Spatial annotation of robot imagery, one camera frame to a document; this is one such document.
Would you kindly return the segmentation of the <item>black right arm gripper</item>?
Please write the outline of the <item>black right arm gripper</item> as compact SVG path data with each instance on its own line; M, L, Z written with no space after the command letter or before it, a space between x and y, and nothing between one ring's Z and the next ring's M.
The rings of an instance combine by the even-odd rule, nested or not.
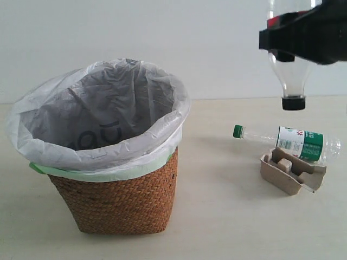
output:
M258 49L318 64L346 61L346 1L322 1L308 11L285 13L276 27L259 31Z

